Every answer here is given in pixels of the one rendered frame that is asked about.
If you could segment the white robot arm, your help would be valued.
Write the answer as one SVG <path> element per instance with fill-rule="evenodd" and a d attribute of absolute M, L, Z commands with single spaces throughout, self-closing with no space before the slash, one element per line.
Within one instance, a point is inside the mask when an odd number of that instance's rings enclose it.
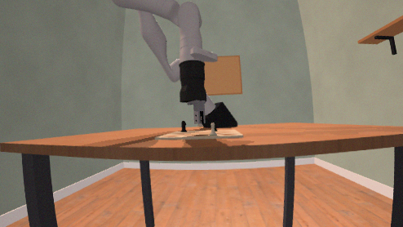
<path fill-rule="evenodd" d="M 184 2 L 179 5 L 175 0 L 112 1 L 119 7 L 138 11 L 140 32 L 144 41 L 157 57 L 167 77 L 172 82 L 179 81 L 179 59 L 169 65 L 166 56 L 166 36 L 153 14 L 179 26 L 180 49 L 188 45 L 196 45 L 202 48 L 200 33 L 202 18 L 197 5 L 193 2 Z"/>

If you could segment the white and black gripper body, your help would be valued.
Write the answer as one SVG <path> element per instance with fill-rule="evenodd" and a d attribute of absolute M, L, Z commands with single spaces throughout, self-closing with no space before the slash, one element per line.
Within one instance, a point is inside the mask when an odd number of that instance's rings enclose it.
<path fill-rule="evenodd" d="M 206 101 L 204 61 L 216 62 L 218 61 L 218 56 L 196 45 L 188 45 L 180 49 L 180 102 Z"/>

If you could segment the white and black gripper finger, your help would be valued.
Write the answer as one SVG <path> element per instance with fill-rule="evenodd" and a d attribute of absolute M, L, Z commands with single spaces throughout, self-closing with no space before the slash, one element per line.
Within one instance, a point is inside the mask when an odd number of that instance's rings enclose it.
<path fill-rule="evenodd" d="M 194 100 L 187 102 L 188 105 L 193 105 L 193 112 L 194 112 L 194 124 L 201 123 L 201 111 L 200 111 L 200 101 Z"/>
<path fill-rule="evenodd" d="M 200 111 L 201 111 L 201 123 L 206 123 L 206 118 L 205 118 L 205 100 L 200 101 Z"/>

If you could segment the brown and cream chessboard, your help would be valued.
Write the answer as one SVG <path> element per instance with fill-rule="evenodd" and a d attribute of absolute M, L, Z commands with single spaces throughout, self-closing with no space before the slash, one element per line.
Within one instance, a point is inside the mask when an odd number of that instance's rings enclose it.
<path fill-rule="evenodd" d="M 236 130 L 217 130 L 216 136 L 210 136 L 211 131 L 176 131 L 170 134 L 155 137 L 155 140 L 196 140 L 196 139 L 223 139 L 243 138 L 243 135 Z"/>

